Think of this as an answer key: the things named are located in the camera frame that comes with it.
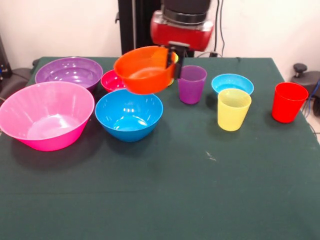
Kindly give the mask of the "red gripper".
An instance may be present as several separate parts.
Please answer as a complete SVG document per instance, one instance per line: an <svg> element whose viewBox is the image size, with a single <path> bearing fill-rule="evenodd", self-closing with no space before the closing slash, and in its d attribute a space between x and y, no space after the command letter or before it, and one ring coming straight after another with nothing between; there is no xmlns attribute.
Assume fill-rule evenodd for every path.
<svg viewBox="0 0 320 240"><path fill-rule="evenodd" d="M199 25L181 25L165 19L162 11L153 13L150 22L150 35L152 42L162 46L183 46L193 51L204 51L211 39L214 23L206 19ZM185 49L167 50L166 67L175 63L176 55L178 60L175 63L174 78L181 77L182 67L185 59Z"/></svg>

